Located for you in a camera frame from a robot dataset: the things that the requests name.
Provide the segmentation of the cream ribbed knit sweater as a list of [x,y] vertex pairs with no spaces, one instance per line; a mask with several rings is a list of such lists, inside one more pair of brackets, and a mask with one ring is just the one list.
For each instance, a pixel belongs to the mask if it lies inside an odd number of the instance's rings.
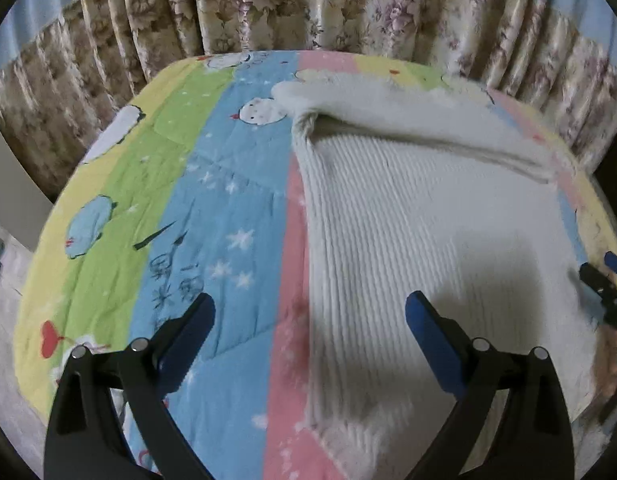
[[598,333],[577,282],[608,246],[558,184],[577,173],[480,89],[300,74],[273,98],[292,120],[310,263],[307,425],[349,479],[401,479],[446,419],[405,321],[423,292],[470,336],[545,347],[571,418],[598,389]]

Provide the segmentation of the white leaning board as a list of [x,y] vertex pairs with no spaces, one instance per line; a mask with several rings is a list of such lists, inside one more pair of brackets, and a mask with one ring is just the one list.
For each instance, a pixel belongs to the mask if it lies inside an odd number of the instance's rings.
[[35,252],[51,208],[0,132],[0,225]]

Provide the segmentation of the colourful cartoon striped quilt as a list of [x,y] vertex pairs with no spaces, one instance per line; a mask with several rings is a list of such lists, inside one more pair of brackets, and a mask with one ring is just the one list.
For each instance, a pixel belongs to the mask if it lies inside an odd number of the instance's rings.
[[[597,214],[608,240],[602,255],[583,263],[600,266],[606,252],[617,255],[607,211],[568,145],[540,113],[503,92],[429,66],[358,54],[262,51],[180,61],[100,134],[40,237],[14,336],[14,369],[46,433],[75,347],[121,351],[136,338],[151,338],[205,292],[215,304],[212,330],[164,403],[208,479],[348,479],[306,421],[305,193],[292,120],[272,94],[276,84],[303,73],[484,91],[521,133],[570,158],[577,173],[559,174],[558,184]],[[617,335],[579,269],[583,304],[598,333],[598,389],[579,417],[568,411],[573,478],[603,448],[606,428],[591,415],[617,384]],[[111,396],[130,452],[155,470],[125,394],[114,389]],[[496,392],[468,469],[487,456],[506,399],[506,392]]]

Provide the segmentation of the blue and floral curtain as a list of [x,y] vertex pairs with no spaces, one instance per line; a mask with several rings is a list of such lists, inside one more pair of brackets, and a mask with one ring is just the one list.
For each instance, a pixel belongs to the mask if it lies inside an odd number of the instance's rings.
[[317,49],[413,61],[540,110],[586,170],[617,134],[606,0],[16,0],[0,25],[0,132],[56,198],[115,113],[202,53]]

